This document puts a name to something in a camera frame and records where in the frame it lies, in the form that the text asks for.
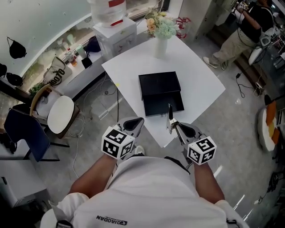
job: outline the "wooden chair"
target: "wooden chair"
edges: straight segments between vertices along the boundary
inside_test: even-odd
[[[49,111],[48,117],[44,118],[36,114],[34,110],[42,94],[47,89],[51,89],[61,97],[58,98],[53,104],[51,110]],[[64,96],[56,89],[54,89],[50,84],[47,84],[43,86],[33,98],[30,116],[46,120],[49,129],[55,133],[58,138],[62,138],[70,128],[79,112],[79,108],[74,104],[71,98]]]

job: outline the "man in black shirt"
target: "man in black shirt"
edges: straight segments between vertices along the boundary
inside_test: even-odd
[[[271,5],[272,0],[258,0],[248,11],[237,5],[236,10],[244,15],[240,28],[223,43],[220,51],[214,53],[211,58],[203,57],[204,62],[214,68],[221,65],[221,68],[226,70],[243,51],[254,48],[259,42],[261,31],[266,32],[273,27]]]

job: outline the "khaki pants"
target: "khaki pants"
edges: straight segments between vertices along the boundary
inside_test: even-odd
[[[212,65],[222,65],[226,69],[239,55],[249,48],[254,48],[254,43],[238,28],[222,45],[221,50],[214,53],[209,61]]]

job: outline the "hand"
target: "hand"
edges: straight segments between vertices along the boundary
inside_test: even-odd
[[[237,10],[239,13],[242,13],[242,12],[244,11],[244,9],[242,9],[239,4],[236,5],[236,10]]]

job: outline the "black box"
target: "black box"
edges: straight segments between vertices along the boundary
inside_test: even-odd
[[[176,72],[152,73],[138,76],[146,116],[183,111],[181,88]]]

